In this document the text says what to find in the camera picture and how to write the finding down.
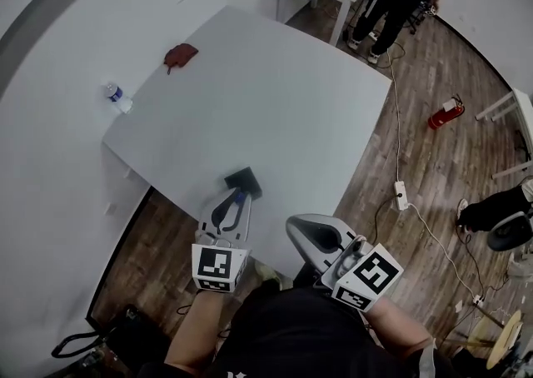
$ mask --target red fire extinguisher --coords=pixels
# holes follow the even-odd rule
[[[454,120],[465,112],[463,102],[457,97],[452,97],[449,102],[445,102],[442,109],[427,120],[431,129],[442,127],[445,123]]]

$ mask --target hand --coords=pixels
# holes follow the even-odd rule
[[[439,12],[439,9],[441,8],[441,5],[439,4],[439,1],[437,0],[430,0],[430,5],[435,7],[435,14]]]

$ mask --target power strip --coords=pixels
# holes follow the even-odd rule
[[[394,192],[396,194],[396,206],[398,207],[398,211],[404,211],[409,207],[406,185],[404,184],[404,182],[395,182]]]

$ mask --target white cable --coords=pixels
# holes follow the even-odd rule
[[[442,245],[441,241],[439,241],[435,235],[433,233],[431,233],[431,230],[430,230],[430,227],[427,226],[427,223],[424,221],[424,218],[422,218],[422,216],[420,215],[420,212],[418,211],[418,208],[413,205],[412,203],[409,204],[409,206],[412,206],[415,208],[415,211],[416,211],[416,214],[418,215],[418,218],[420,218],[420,221],[422,221],[424,223],[424,226],[426,226],[426,229],[429,231],[431,237],[433,237],[433,239],[436,240],[436,242],[441,246],[442,250],[444,251],[444,255],[446,255],[446,259],[453,265],[453,269],[456,271],[456,276],[457,276],[457,279],[459,279],[459,282],[470,292],[470,294],[472,295],[472,300],[474,300],[476,298],[476,296],[474,295],[474,292],[472,291],[472,289],[459,277],[459,271],[457,271],[457,267],[456,267],[456,264],[455,262],[453,262],[453,260],[450,258],[450,256],[448,255],[448,252],[446,252],[446,249],[445,247]]]
[[[396,78],[394,77],[394,69],[392,68],[391,54],[389,49],[386,50],[386,55],[389,57],[389,66],[392,72],[392,86],[394,87],[394,98],[396,100],[396,117],[398,120],[398,150],[396,150],[396,181],[400,181],[400,108],[398,107],[398,92],[396,91]]]

